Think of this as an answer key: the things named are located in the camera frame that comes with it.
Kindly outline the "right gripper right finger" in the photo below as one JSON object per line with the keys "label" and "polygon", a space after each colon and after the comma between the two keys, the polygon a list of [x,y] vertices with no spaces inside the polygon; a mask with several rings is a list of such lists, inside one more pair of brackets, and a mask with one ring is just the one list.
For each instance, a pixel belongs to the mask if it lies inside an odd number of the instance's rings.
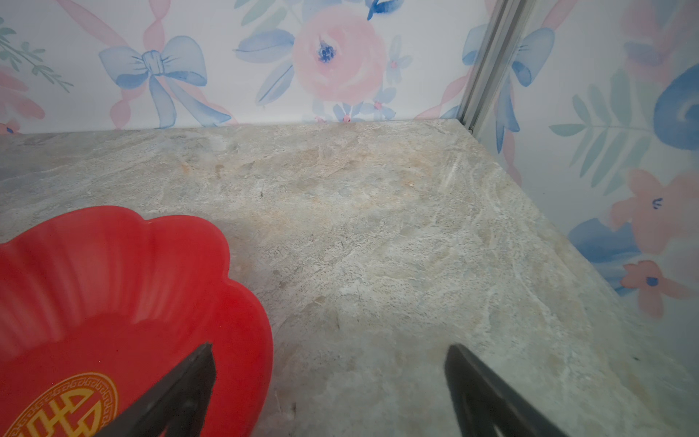
{"label": "right gripper right finger", "polygon": [[463,436],[565,436],[464,345],[449,347],[444,373]]}

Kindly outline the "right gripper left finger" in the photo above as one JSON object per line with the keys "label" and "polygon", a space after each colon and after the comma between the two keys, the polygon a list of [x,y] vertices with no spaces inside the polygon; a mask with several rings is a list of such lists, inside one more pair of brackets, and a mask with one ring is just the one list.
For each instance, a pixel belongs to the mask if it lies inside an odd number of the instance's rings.
{"label": "right gripper left finger", "polygon": [[216,376],[212,345],[204,343],[96,437],[199,436]]}

